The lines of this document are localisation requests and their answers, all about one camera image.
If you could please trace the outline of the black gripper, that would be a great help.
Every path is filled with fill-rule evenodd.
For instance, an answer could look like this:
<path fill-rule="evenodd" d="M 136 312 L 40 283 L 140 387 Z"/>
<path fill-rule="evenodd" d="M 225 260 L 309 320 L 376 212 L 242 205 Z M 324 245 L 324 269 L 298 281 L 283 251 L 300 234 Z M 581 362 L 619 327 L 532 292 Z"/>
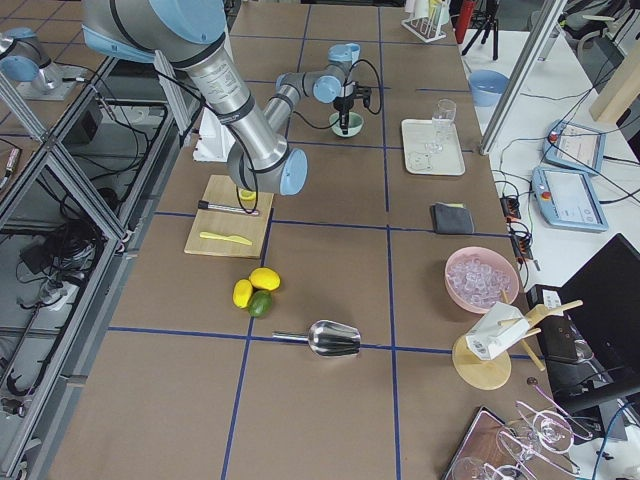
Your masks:
<path fill-rule="evenodd" d="M 349 133 L 350 111 L 354 106 L 354 96 L 338 96 L 333 100 L 333 107 L 339 115 L 339 126 L 342 134 Z"/>

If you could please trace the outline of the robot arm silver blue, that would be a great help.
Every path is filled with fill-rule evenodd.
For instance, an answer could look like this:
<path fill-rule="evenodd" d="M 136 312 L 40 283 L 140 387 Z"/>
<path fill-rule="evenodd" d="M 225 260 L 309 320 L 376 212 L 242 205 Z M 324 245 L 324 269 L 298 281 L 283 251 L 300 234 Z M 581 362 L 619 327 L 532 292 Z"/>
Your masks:
<path fill-rule="evenodd" d="M 301 191 L 307 156 L 291 147 L 279 129 L 301 98 L 328 104 L 351 93 L 359 45 L 332 46 L 320 71 L 281 75 L 275 95 L 260 108 L 224 47 L 222 2 L 86 1 L 83 13 L 90 48 L 137 63 L 151 63 L 162 53 L 189 76 L 235 140 L 227 168 L 238 187 L 284 196 Z"/>

